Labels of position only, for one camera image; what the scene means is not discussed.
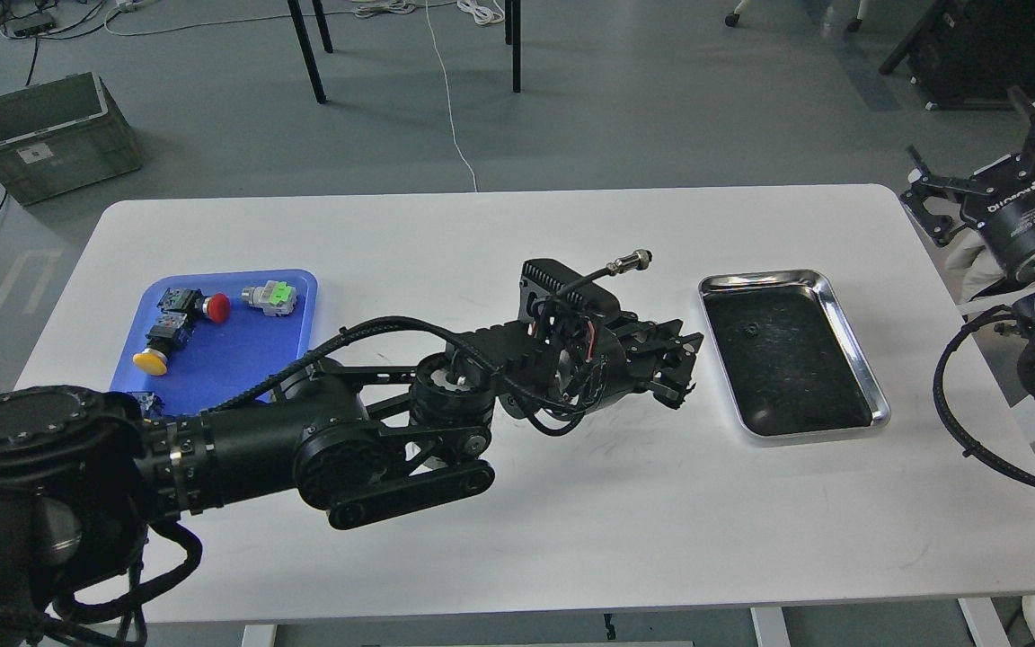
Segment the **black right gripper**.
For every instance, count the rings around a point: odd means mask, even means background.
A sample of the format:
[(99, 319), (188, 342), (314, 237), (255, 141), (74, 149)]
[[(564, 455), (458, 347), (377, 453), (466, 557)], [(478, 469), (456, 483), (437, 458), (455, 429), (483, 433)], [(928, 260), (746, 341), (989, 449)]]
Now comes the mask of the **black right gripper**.
[(985, 241), (995, 263), (1009, 281), (1035, 281), (1035, 107), (1021, 86), (1009, 87), (1012, 106), (1030, 122), (1015, 168), (997, 175), (1003, 184), (994, 187), (975, 179), (953, 179), (933, 173), (913, 145), (905, 147), (913, 164), (907, 189), (899, 193), (905, 212), (937, 247), (949, 245), (964, 225), (949, 216), (936, 216), (925, 207), (929, 199), (962, 206), (967, 199), (967, 220)]

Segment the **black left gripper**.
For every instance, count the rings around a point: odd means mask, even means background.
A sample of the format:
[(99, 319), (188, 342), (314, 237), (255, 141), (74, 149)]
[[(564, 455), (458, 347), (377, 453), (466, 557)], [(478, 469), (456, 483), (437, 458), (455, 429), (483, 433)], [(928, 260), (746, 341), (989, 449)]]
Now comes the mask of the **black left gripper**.
[(592, 328), (586, 413), (628, 394), (650, 393), (672, 410), (685, 404), (686, 400), (675, 398), (674, 386), (694, 384), (694, 364), (664, 364), (673, 357), (694, 355), (705, 341), (702, 332), (683, 332), (679, 319), (657, 323), (625, 316), (614, 319), (612, 326), (593, 321)]

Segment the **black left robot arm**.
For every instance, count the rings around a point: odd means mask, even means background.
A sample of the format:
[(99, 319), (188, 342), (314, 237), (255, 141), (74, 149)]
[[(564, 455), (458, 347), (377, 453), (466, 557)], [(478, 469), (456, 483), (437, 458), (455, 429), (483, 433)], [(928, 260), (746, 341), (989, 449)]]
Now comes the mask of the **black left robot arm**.
[(351, 529), (480, 495), (497, 404), (548, 437), (628, 394), (679, 408), (703, 335), (598, 285), (650, 259), (586, 275), (530, 259), (514, 321), (363, 321), (193, 415), (83, 386), (0, 394), (0, 646), (143, 646), (144, 605), (204, 553), (184, 513), (295, 489)]

